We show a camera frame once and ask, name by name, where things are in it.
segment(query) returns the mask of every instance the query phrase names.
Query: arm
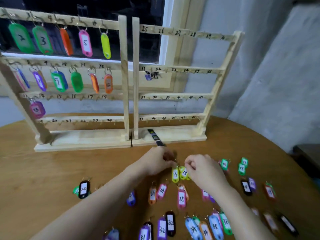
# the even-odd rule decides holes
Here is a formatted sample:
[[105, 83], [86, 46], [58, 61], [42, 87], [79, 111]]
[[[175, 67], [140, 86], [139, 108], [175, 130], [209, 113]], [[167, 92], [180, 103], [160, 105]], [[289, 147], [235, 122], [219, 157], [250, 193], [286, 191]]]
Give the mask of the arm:
[[176, 166], [173, 153], [153, 147], [103, 187], [46, 226], [32, 240], [81, 240], [101, 238], [124, 205], [130, 192], [145, 176]]
[[276, 239], [229, 185], [220, 165], [209, 155], [190, 155], [185, 167], [190, 178], [224, 210], [236, 239]]

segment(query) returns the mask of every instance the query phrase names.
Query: round wooden table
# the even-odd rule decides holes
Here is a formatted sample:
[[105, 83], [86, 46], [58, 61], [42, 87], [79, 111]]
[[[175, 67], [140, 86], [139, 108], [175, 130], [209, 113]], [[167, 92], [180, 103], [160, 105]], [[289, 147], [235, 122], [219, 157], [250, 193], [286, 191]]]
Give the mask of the round wooden table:
[[[157, 125], [169, 123], [161, 121]], [[83, 123], [68, 126], [72, 129], [84, 128]], [[86, 128], [96, 129], [94, 126], [89, 124]], [[153, 125], [142, 123], [142, 126]], [[66, 125], [61, 125], [59, 129], [62, 127], [66, 129]], [[298, 229], [298, 239], [320, 239], [320, 194], [290, 156], [262, 135], [227, 119], [211, 117], [206, 135], [206, 141], [167, 146], [177, 151], [180, 165], [190, 154], [209, 154], [217, 161], [230, 159], [228, 181], [248, 206], [259, 210], [262, 221], [263, 212], [268, 211], [275, 216], [275, 212], [280, 211]], [[80, 201], [72, 190], [83, 177], [91, 178], [93, 192], [95, 187], [108, 182], [151, 148], [141, 146], [36, 153], [33, 151], [35, 144], [34, 134], [25, 121], [0, 128], [0, 239], [29, 239]], [[246, 176], [252, 177], [258, 186], [258, 192], [253, 196], [246, 196], [240, 184], [242, 176], [238, 173], [238, 164], [242, 157], [249, 159]], [[159, 185], [166, 179], [171, 179], [171, 170], [146, 178], [135, 189], [136, 205], [131, 208], [123, 204], [113, 223], [114, 228], [120, 231], [120, 239], [138, 239], [139, 229], [149, 218], [154, 224], [156, 239], [158, 219], [170, 210], [176, 215], [174, 239], [190, 239], [184, 225], [185, 216], [195, 214], [204, 220], [213, 208], [220, 209], [217, 203], [202, 201], [201, 190], [192, 180], [182, 181], [190, 196], [185, 210], [177, 209], [177, 186], [172, 181], [164, 199], [153, 206], [148, 205], [148, 190], [152, 181]], [[266, 181], [274, 187], [276, 202], [270, 202], [262, 191], [262, 184]], [[280, 222], [276, 220], [276, 223], [281, 239], [294, 239]], [[234, 239], [234, 236], [225, 235], [225, 238]]]

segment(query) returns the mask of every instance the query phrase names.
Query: wooden post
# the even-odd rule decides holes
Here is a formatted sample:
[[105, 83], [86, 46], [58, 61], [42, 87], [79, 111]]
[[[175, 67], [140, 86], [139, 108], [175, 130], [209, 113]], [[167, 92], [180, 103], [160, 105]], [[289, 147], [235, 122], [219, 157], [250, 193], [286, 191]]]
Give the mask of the wooden post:
[[139, 39], [140, 19], [132, 18], [132, 42], [133, 42], [133, 124], [134, 139], [139, 139]]
[[120, 39], [120, 59], [122, 73], [122, 93], [123, 93], [123, 116], [125, 140], [129, 141], [129, 84], [128, 84], [128, 45], [127, 45], [127, 17], [118, 16], [119, 39]]
[[25, 98], [20, 98], [19, 93], [23, 92], [13, 72], [9, 66], [0, 62], [0, 81], [6, 88], [8, 96], [14, 101], [20, 112], [25, 117], [27, 124], [35, 133], [35, 140], [38, 144], [46, 144], [52, 140], [50, 131], [43, 124], [36, 123], [30, 111], [30, 102]]
[[238, 51], [240, 49], [241, 42], [243, 40], [245, 33], [240, 31], [235, 31], [233, 35], [234, 35], [234, 40], [230, 43], [228, 47], [228, 51], [226, 53], [226, 57], [224, 58], [221, 66], [221, 68], [223, 68], [223, 71], [221, 71], [217, 75], [216, 82], [211, 91], [212, 97], [210, 100], [208, 100], [208, 103], [204, 109], [205, 117], [197, 125], [197, 129], [200, 135], [204, 135], [206, 132], [206, 126], [210, 119], [211, 113], [215, 107], [215, 103], [222, 89], [224, 81], [228, 76], [230, 69], [232, 67], [232, 64], [235, 61], [235, 58], [238, 54]]

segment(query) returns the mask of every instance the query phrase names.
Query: hand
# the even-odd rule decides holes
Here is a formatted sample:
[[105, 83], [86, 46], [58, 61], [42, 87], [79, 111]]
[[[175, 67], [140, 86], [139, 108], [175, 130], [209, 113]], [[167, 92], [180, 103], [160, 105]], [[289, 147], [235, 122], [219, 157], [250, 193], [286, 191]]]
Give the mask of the hand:
[[157, 146], [151, 148], [135, 164], [146, 175], [157, 175], [166, 168], [176, 167], [177, 163], [173, 161], [174, 154], [166, 146]]
[[184, 163], [189, 177], [200, 189], [209, 194], [216, 194], [218, 191], [221, 192], [224, 187], [229, 187], [219, 163], [210, 158], [209, 155], [190, 155]]

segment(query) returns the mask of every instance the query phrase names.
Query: green key tag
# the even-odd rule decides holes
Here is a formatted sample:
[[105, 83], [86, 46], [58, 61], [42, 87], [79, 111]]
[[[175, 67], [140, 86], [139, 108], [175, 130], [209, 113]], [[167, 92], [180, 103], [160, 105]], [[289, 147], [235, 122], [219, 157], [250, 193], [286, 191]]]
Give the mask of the green key tag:
[[77, 195], [79, 193], [79, 186], [75, 187], [72, 191], [72, 193], [74, 193], [75, 195]]
[[62, 76], [61, 73], [58, 72], [51, 72], [51, 77], [53, 80], [53, 83], [56, 87], [56, 89], [60, 92], [65, 92], [66, 91], [66, 78]]
[[110, 42], [109, 37], [106, 33], [101, 34], [101, 44], [102, 44], [102, 50], [103, 54], [107, 59], [111, 58], [111, 49], [110, 49]]
[[249, 160], [243, 157], [241, 158], [241, 164], [243, 164], [247, 168], [249, 164]]
[[199, 225], [200, 225], [200, 219], [197, 218], [196, 216], [194, 216], [192, 219], [194, 220], [194, 222], [195, 222], [195, 223], [197, 224], [197, 226], [199, 227]]
[[71, 83], [75, 92], [81, 92], [83, 90], [83, 82], [81, 74], [77, 71], [71, 73]]
[[52, 49], [52, 45], [45, 28], [37, 25], [32, 29], [32, 32], [39, 50], [45, 55], [53, 54], [54, 50]]
[[228, 169], [229, 162], [228, 162], [228, 160], [226, 160], [226, 159], [222, 159], [220, 165], [221, 165], [222, 170], [227, 170], [227, 169]]
[[36, 51], [28, 30], [24, 26], [11, 23], [8, 28], [19, 50], [24, 53], [33, 53]]
[[238, 172], [240, 175], [244, 176], [246, 174], [246, 166], [239, 163]]
[[228, 221], [228, 218], [226, 217], [226, 215], [223, 212], [220, 213], [220, 218], [222, 221], [222, 226], [223, 226], [223, 230], [224, 230], [225, 234], [232, 235], [230, 223]]

